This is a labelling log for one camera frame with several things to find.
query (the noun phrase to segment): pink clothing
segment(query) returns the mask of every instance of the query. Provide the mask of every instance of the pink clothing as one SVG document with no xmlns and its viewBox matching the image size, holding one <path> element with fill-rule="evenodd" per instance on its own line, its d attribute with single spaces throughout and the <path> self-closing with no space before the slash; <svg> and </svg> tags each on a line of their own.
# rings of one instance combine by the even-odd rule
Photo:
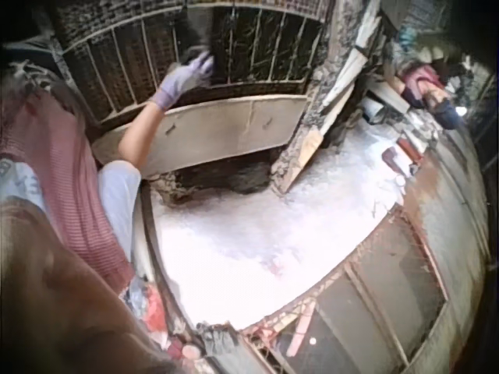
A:
<svg viewBox="0 0 499 374">
<path fill-rule="evenodd" d="M 423 96 L 421 95 L 418 87 L 418 82 L 420 80 L 426 80 L 427 82 L 430 82 L 435 86 L 444 89 L 444 86 L 442 86 L 442 84 L 440 83 L 437 72 L 435 72 L 435 70 L 429 65 L 419 67 L 418 69 L 405 75 L 402 80 L 404 81 L 405 85 L 411 90 L 416 100 L 423 99 Z"/>
<path fill-rule="evenodd" d="M 48 216 L 67 249 L 79 255 L 116 292 L 133 269 L 105 215 L 97 168 L 83 122 L 50 93 L 26 86 L 2 92 L 0 154 L 29 164 L 40 180 Z"/>
</svg>

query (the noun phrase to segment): white shirt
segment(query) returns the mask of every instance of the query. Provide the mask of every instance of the white shirt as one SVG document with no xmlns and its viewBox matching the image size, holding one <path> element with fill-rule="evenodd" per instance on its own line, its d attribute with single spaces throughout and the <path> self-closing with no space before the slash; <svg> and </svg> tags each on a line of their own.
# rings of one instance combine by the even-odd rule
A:
<svg viewBox="0 0 499 374">
<path fill-rule="evenodd" d="M 127 161 L 112 161 L 98 173 L 98 188 L 106 217 L 130 261 L 133 208 L 140 172 Z M 33 169 L 24 162 L 0 159 L 0 203 L 9 196 L 26 199 L 47 213 L 41 187 Z"/>
</svg>

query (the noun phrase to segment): woman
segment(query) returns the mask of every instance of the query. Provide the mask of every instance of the woman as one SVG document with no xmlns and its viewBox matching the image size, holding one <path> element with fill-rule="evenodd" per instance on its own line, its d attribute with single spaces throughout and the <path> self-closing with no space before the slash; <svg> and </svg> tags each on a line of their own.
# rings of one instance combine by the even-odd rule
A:
<svg viewBox="0 0 499 374">
<path fill-rule="evenodd" d="M 157 127 L 183 93 L 206 81 L 212 67 L 213 58 L 204 52 L 168 74 L 123 136 L 122 159 L 98 173 L 83 117 L 65 84 L 27 63 L 2 74 L 0 204 L 7 220 L 2 222 L 2 286 L 8 286 L 2 300 L 4 295 L 9 300 L 2 303 L 2 325 L 10 324 L 10 340 L 23 342 L 11 350 L 22 354 L 22 346 L 31 342 L 27 347 L 34 352 L 24 354 L 34 354 L 32 369 L 57 372 L 54 368 L 76 369 L 86 362 L 88 372 L 138 372 L 164 361 L 150 353 L 124 304 L 112 299 L 126 300 L 134 277 L 129 264 L 133 207 L 139 169 Z M 37 240 L 26 241 L 29 237 Z M 30 318 L 28 311 L 37 310 L 40 319 Z M 100 314 L 107 317 L 96 319 Z M 91 353 L 80 357 L 84 347 L 74 348 L 73 360 L 65 351 L 72 339 L 102 349 L 87 348 Z M 106 351 L 120 347 L 118 341 L 121 354 Z M 51 352 L 46 357 L 52 359 L 36 350 Z M 116 355 L 127 357 L 120 361 Z"/>
<path fill-rule="evenodd" d="M 407 42 L 392 41 L 385 50 L 384 78 L 412 107 L 427 109 L 442 128 L 463 129 L 464 122 L 434 68 L 421 62 Z"/>
</svg>

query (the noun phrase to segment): dusty floor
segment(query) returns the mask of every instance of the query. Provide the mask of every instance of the dusty floor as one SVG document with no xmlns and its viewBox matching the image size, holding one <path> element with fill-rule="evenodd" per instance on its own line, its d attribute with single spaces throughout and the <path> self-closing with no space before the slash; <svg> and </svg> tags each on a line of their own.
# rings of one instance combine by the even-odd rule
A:
<svg viewBox="0 0 499 374">
<path fill-rule="evenodd" d="M 319 152 L 284 198 L 208 189 L 171 207 L 155 193 L 163 262 L 190 322 L 245 328 L 336 267 L 402 200 L 381 160 L 397 136 L 360 121 L 342 153 Z"/>
</svg>

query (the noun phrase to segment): purple glove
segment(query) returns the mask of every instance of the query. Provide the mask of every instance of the purple glove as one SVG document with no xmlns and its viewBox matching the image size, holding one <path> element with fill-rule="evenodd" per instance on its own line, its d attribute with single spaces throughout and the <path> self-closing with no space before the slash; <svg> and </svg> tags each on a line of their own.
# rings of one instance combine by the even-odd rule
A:
<svg viewBox="0 0 499 374">
<path fill-rule="evenodd" d="M 213 69 L 213 56 L 201 53 L 188 65 L 181 65 L 170 72 L 150 99 L 167 111 L 186 91 L 207 82 Z"/>
</svg>

